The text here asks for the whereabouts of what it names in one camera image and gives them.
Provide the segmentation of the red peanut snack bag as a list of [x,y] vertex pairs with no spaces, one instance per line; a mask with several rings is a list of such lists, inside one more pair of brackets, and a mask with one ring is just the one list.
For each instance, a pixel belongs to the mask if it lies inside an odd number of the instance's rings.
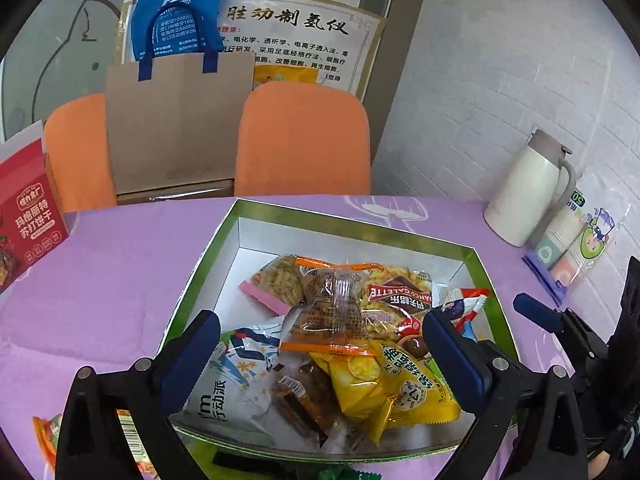
[[142,440],[138,434],[138,430],[130,413],[127,410],[117,410],[116,415],[122,427],[122,432],[126,438],[128,448],[134,461],[142,475],[143,479],[158,479],[157,472],[152,465],[148,453],[142,443]]

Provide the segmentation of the white blue snack bag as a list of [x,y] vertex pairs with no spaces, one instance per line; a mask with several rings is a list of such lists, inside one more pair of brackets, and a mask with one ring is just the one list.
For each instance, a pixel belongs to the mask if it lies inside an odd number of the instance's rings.
[[283,321],[280,316],[224,333],[175,421],[203,434],[269,442],[262,419],[280,364]]

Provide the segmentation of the red white snack bag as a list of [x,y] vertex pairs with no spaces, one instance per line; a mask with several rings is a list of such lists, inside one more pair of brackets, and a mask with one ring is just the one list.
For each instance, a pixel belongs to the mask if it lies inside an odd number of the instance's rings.
[[447,288],[440,293],[438,308],[459,334],[477,341],[472,322],[490,295],[488,288]]

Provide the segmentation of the orange cartoon snack bag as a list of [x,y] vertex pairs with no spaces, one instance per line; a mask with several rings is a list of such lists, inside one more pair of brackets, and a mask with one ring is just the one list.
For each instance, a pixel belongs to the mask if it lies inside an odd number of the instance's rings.
[[37,443],[48,466],[55,470],[56,449],[60,435],[62,415],[57,414],[51,419],[32,416]]

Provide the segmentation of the brown dried meat pack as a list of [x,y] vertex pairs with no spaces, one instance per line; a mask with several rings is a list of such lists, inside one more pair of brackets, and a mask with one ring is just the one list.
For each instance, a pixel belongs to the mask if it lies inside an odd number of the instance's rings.
[[280,362],[272,371],[272,404],[313,448],[322,448],[342,414],[330,376],[311,359]]

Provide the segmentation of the yellow chips bag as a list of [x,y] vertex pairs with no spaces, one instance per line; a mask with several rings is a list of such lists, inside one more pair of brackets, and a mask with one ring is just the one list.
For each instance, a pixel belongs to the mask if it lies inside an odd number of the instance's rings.
[[312,352],[331,378],[342,413],[379,444],[386,430],[454,422],[461,408],[423,362],[390,341],[375,340],[370,356]]

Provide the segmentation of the pink edged nut pack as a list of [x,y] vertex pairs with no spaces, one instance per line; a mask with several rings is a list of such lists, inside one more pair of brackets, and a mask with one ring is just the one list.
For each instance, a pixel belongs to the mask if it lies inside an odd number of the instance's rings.
[[288,314],[289,310],[305,301],[302,274],[296,260],[294,255],[274,258],[248,280],[242,281],[239,289],[270,312]]

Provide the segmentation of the galette cookie pack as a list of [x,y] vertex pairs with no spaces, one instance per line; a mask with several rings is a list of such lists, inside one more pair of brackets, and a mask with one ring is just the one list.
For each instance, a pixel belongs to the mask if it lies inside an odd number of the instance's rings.
[[400,266],[374,266],[366,273],[359,292],[366,334],[392,341],[416,335],[432,306],[431,275]]

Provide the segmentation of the orange brown snack pack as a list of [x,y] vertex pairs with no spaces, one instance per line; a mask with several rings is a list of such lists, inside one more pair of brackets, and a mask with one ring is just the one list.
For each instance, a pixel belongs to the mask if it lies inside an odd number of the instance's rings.
[[373,356],[363,329],[359,292],[379,263],[334,264],[297,256],[305,301],[280,349],[331,356]]

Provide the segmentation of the green snack bag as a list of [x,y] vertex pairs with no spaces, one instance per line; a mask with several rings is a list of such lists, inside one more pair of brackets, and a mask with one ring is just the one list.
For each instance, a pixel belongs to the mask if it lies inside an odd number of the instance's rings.
[[381,480],[380,474],[361,471],[348,465],[332,465],[318,473],[319,480]]

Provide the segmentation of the paper cups pack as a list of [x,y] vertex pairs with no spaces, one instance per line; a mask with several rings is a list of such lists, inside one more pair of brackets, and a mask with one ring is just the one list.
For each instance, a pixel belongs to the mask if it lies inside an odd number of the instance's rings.
[[628,195],[595,172],[585,172],[537,244],[523,256],[560,306],[612,244],[630,211]]

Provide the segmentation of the purple tablecloth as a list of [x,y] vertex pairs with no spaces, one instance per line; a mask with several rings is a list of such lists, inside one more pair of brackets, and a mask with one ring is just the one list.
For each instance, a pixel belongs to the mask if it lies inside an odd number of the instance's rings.
[[[481,202],[448,198],[284,196],[281,204],[472,247],[491,279],[521,361],[564,364],[558,341],[512,308],[546,294],[518,248],[488,228]],[[124,370],[153,354],[198,257],[231,207],[228,198],[171,200],[84,211],[68,239],[1,297],[1,427],[37,479],[46,462],[32,421],[63,411],[75,373]]]

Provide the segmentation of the red cracker box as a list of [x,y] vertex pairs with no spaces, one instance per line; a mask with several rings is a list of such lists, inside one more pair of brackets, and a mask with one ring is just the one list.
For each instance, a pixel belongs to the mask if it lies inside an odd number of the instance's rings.
[[68,237],[58,190],[35,122],[1,145],[1,288]]

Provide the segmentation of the brown cardboard sheet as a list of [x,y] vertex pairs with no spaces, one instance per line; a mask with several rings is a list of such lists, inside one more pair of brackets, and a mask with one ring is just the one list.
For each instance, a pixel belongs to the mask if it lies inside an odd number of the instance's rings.
[[254,67],[252,52],[112,66],[105,128],[116,197],[137,200],[232,181]]

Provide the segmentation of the right orange chair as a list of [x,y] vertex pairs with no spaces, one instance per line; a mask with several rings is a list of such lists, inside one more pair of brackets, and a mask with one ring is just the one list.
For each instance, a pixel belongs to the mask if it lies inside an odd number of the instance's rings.
[[368,195],[370,126],[352,94],[278,81],[247,98],[239,128],[234,195]]

